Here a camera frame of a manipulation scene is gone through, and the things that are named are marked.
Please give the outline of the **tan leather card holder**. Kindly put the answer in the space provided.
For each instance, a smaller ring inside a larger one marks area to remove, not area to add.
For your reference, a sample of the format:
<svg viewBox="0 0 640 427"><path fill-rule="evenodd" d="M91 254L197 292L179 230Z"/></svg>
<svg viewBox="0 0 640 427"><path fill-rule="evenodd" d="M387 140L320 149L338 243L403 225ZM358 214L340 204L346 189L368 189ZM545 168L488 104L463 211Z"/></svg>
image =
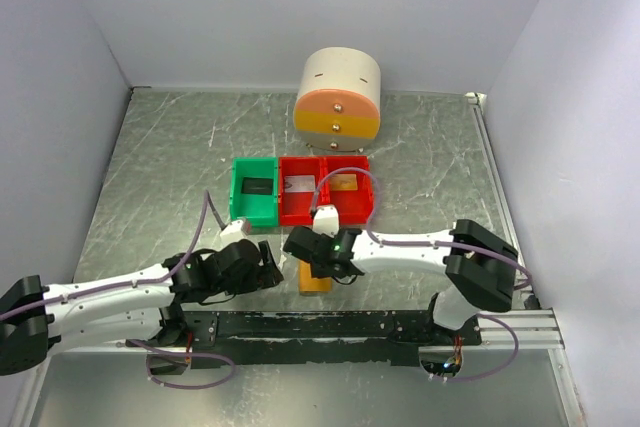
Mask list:
<svg viewBox="0 0 640 427"><path fill-rule="evenodd" d="M332 290L331 278L316 278L311 274L311 266L302 260L298 261L298 292L300 295L320 295Z"/></svg>

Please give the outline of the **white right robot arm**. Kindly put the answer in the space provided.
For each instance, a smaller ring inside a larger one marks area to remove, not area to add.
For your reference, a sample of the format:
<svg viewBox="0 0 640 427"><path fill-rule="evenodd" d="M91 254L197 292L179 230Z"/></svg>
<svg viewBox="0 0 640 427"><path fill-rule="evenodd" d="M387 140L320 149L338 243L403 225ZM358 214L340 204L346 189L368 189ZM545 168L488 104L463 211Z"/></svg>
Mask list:
<svg viewBox="0 0 640 427"><path fill-rule="evenodd" d="M469 219L425 234L378 233L341 228L321 234L296 226L283 250L310 265L319 278L358 277L383 271L427 272L449 286L435 295L424 321L426 337L443 345L476 314L511 310L518 251Z"/></svg>

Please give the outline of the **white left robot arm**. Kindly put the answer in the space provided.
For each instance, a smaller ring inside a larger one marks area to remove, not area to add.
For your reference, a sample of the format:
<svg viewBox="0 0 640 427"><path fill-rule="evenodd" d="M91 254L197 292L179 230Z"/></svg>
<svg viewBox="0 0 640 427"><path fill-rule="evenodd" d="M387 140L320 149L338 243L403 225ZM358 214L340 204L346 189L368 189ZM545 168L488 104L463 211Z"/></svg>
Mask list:
<svg viewBox="0 0 640 427"><path fill-rule="evenodd" d="M126 339L153 347L186 341L183 305L277 286L283 275L266 241L179 253L101 281L45 286L37 275L1 297L1 373L17 374L76 347Z"/></svg>

